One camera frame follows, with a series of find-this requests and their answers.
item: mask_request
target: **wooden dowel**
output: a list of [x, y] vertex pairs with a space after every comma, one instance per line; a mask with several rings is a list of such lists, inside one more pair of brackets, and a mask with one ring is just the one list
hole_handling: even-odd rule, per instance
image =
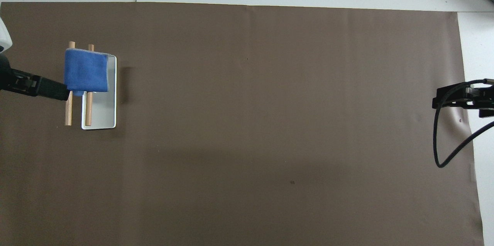
[[[69, 41], [69, 48], [75, 48], [76, 43], [73, 41]], [[72, 125], [72, 91], [69, 93], [69, 98], [65, 102], [65, 125]]]
[[[94, 51], [94, 44], [89, 44], [89, 51]], [[92, 123], [92, 92], [86, 93], [86, 120], [85, 126], [91, 126]]]

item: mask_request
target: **black cable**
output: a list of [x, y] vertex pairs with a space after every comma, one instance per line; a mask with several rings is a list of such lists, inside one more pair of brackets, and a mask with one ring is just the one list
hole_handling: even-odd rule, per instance
[[450, 97], [450, 95], [455, 93], [455, 91], [458, 91], [462, 88], [469, 87], [472, 84], [490, 84], [490, 85], [492, 85], [494, 83], [493, 83], [492, 79], [482, 79], [482, 80], [473, 80], [473, 81], [464, 82], [462, 84], [459, 84], [457, 86], [452, 87], [447, 93], [445, 93], [443, 98], [441, 98], [441, 100], [438, 102], [436, 114], [434, 116], [434, 131], [432, 133], [432, 145], [434, 147], [434, 161], [436, 161], [436, 165], [439, 168], [444, 168], [446, 165], [448, 165], [448, 163], [458, 154], [458, 152], [461, 151], [469, 142], [471, 142], [473, 139], [475, 139], [475, 137], [484, 133], [489, 128], [494, 127], [494, 121], [492, 121], [491, 123], [488, 123], [486, 126], [475, 131], [475, 133], [470, 135], [461, 144], [459, 144], [457, 146], [457, 148], [454, 151], [452, 151], [452, 153], [444, 160], [443, 163], [439, 163], [439, 158], [437, 156], [437, 123], [439, 120], [439, 112], [441, 111], [441, 108], [443, 107], [444, 102], [448, 99], [448, 97]]

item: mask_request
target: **blue towel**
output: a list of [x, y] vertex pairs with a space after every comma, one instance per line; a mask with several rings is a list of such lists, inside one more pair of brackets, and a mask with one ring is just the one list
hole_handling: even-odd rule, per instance
[[107, 92], [108, 54], [69, 48], [65, 51], [67, 89], [75, 96], [86, 92]]

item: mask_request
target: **wooden rod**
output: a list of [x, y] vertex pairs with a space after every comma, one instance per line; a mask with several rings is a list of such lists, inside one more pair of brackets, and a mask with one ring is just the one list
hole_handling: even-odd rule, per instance
[[[73, 41], [69, 41], [69, 48], [75, 48], [76, 43]], [[65, 102], [65, 125], [72, 125], [72, 91], [69, 93], [69, 98]]]
[[[94, 44], [89, 44], [89, 51], [94, 51]], [[86, 120], [85, 126], [91, 126], [92, 123], [92, 92], [86, 93]]]

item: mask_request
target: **brown paper sheet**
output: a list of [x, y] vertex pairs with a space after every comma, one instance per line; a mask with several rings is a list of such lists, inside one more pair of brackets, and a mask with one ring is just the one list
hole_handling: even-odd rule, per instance
[[[3, 3], [11, 66], [62, 81], [73, 40], [118, 58], [112, 130], [0, 92], [3, 245], [482, 243], [473, 149], [432, 156], [464, 80], [452, 12]], [[469, 134], [445, 110], [444, 158]]]

